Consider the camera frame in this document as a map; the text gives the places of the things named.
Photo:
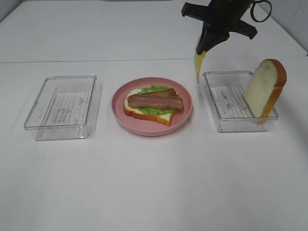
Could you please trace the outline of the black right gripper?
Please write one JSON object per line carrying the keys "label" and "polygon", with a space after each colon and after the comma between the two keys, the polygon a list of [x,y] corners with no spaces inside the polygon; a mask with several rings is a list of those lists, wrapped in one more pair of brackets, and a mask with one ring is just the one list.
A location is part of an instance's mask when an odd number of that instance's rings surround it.
{"label": "black right gripper", "polygon": [[256,28],[241,20],[251,4],[251,0],[212,0],[207,6],[186,2],[181,10],[182,16],[203,21],[196,53],[208,52],[226,41],[230,37],[229,32],[253,39],[257,34]]}

